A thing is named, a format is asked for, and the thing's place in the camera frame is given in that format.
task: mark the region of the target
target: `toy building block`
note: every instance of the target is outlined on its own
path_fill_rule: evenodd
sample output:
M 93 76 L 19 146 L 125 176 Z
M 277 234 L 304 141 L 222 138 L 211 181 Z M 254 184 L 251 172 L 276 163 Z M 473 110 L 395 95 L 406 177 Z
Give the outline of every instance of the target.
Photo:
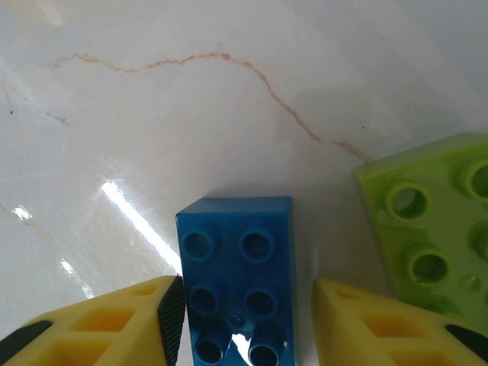
M 291 198 L 201 199 L 176 222 L 194 365 L 294 365 Z
M 45 313 L 0 341 L 4 366 L 174 366 L 181 277 L 155 278 Z
M 488 339 L 460 321 L 317 279 L 312 321 L 321 366 L 486 366 Z
M 356 168 L 400 300 L 488 332 L 488 135 Z

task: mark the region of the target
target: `blue lego brick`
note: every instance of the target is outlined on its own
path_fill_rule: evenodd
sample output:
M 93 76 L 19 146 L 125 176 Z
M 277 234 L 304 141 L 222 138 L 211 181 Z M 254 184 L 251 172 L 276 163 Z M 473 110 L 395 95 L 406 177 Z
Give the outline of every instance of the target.
M 201 199 L 176 225 L 194 365 L 295 365 L 291 198 Z

